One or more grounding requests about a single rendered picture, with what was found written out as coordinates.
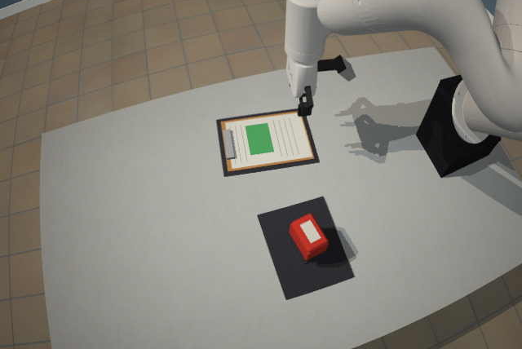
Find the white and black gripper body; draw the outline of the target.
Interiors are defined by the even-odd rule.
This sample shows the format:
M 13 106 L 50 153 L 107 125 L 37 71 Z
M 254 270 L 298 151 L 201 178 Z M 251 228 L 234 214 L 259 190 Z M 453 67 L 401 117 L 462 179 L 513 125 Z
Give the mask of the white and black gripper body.
M 312 96 L 316 93 L 317 62 L 303 63 L 288 58 L 286 72 L 290 87 L 295 98 L 300 98 L 304 93 L 305 86 L 311 86 Z

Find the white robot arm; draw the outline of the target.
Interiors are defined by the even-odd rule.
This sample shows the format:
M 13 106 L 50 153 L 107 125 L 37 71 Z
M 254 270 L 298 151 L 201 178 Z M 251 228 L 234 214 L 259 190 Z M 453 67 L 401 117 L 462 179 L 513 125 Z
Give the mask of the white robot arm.
M 481 0 L 286 0 L 285 53 L 347 81 L 356 75 L 341 55 L 320 60 L 331 33 L 410 30 L 439 41 L 462 76 L 452 103 L 458 135 L 522 142 L 522 0 L 497 0 L 493 26 Z

